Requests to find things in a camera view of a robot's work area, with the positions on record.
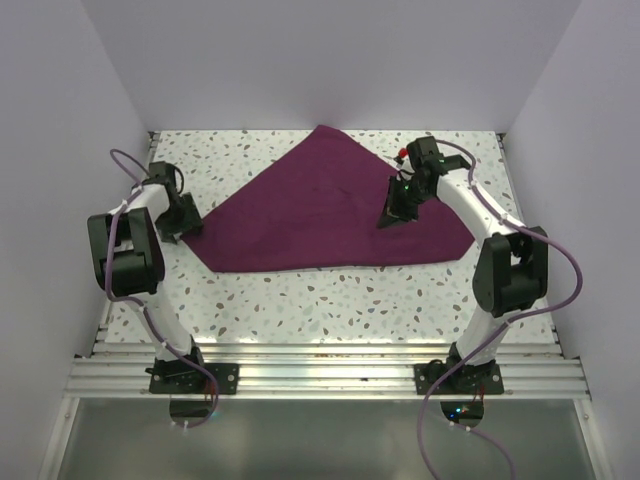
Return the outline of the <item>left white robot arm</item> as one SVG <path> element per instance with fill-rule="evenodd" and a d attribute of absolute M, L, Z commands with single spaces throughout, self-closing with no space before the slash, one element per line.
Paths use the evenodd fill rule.
<path fill-rule="evenodd" d="M 178 320 L 163 287 L 163 242 L 199 234 L 203 220 L 193 196 L 183 191 L 184 175 L 175 165 L 154 162 L 129 198 L 87 220 L 94 274 L 112 302 L 128 304 L 156 349 L 153 375 L 172 372 L 185 392 L 201 390 L 208 379 L 195 341 Z"/>

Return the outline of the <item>purple cloth mat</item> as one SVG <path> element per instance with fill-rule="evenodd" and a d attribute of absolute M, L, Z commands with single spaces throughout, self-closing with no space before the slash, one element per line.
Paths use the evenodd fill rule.
<path fill-rule="evenodd" d="M 421 205 L 418 221 L 377 228 L 393 172 L 345 133 L 318 126 L 183 241 L 221 273 L 461 259 L 473 236 L 435 199 Z"/>

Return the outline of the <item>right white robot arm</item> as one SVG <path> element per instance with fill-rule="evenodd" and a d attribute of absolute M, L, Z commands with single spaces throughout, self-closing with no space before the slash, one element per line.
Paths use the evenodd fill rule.
<path fill-rule="evenodd" d="M 495 360 L 509 320 L 546 295 L 548 245 L 542 228 L 527 229 L 477 184 L 467 153 L 446 156 L 442 144 L 421 137 L 398 155 L 377 227 L 416 222 L 419 207 L 435 199 L 455 213 L 479 246 L 472 277 L 476 308 L 445 369 L 449 387 L 464 393 L 480 382 L 479 367 Z"/>

